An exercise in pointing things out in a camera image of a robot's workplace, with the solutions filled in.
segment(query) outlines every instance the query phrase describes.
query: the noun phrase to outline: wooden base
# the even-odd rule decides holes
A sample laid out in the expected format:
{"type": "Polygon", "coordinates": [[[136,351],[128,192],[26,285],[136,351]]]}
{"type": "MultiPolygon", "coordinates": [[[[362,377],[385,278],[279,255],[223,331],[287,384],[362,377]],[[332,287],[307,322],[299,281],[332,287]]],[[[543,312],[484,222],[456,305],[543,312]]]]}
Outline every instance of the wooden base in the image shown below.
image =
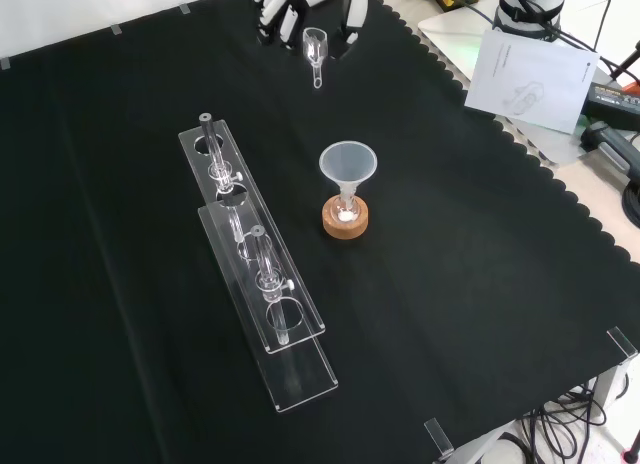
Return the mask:
{"type": "Polygon", "coordinates": [[[340,222],[331,217],[331,204],[338,196],[333,196],[322,206],[322,225],[331,237],[336,239],[355,239],[366,231],[369,225],[369,208],[359,197],[354,199],[360,206],[360,214],[355,221],[340,222]]]}

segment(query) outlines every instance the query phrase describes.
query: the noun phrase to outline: acrylic stand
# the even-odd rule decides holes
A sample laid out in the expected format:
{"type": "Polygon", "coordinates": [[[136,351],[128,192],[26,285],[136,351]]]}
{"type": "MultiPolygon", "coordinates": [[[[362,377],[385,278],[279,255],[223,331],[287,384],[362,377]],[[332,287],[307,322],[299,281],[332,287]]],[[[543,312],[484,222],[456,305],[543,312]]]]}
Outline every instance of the acrylic stand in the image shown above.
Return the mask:
{"type": "Polygon", "coordinates": [[[200,128],[179,135],[206,202],[198,214],[283,412],[338,386],[316,338],[325,326],[226,123],[200,117],[200,128]]]}

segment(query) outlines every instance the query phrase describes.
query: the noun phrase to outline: white wall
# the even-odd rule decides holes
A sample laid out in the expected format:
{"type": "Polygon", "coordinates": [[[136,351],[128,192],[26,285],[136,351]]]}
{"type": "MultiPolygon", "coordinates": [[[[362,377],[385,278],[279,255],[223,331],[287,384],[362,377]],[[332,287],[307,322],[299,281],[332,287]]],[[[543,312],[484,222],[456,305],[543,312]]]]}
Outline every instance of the white wall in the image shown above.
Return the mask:
{"type": "Polygon", "coordinates": [[[0,57],[196,0],[0,0],[0,57]]]}

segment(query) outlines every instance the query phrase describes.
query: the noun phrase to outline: metal bracket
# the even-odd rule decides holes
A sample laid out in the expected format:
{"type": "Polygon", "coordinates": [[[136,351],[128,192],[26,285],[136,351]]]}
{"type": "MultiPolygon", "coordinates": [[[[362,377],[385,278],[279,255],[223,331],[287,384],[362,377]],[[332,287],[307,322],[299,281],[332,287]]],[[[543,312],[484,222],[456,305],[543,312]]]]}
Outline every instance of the metal bracket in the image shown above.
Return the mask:
{"type": "Polygon", "coordinates": [[[431,439],[435,442],[438,450],[440,451],[440,457],[438,458],[438,462],[446,462],[449,457],[453,454],[455,450],[451,441],[444,433],[440,424],[438,424],[438,420],[434,417],[433,419],[428,420],[424,423],[424,427],[427,428],[431,439]]]}
{"type": "Polygon", "coordinates": [[[624,355],[627,356],[625,361],[631,360],[638,355],[638,350],[633,344],[631,344],[629,339],[626,338],[618,326],[613,329],[609,329],[607,334],[609,334],[609,337],[613,339],[613,342],[616,343],[620,350],[624,352],[624,355]]]}

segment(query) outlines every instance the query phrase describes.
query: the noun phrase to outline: test tube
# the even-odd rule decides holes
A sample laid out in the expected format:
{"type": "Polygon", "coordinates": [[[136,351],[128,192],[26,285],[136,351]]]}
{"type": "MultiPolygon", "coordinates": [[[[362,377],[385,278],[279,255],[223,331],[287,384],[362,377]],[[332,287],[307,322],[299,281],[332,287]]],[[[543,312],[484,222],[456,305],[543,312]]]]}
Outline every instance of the test tube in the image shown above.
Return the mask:
{"type": "Polygon", "coordinates": [[[278,273],[273,267],[271,260],[271,249],[267,234],[262,226],[253,226],[251,235],[256,240],[256,250],[258,257],[258,267],[260,268],[260,285],[264,299],[271,303],[269,306],[273,327],[276,331],[278,342],[282,346],[289,344],[289,333],[287,332],[287,322],[282,310],[280,299],[282,298],[281,283],[278,273]]]}
{"type": "Polygon", "coordinates": [[[200,126],[207,142],[209,156],[211,156],[211,177],[216,181],[218,191],[226,194],[233,189],[231,167],[222,158],[222,151],[220,150],[216,132],[213,129],[211,114],[208,112],[200,114],[200,126]]]}

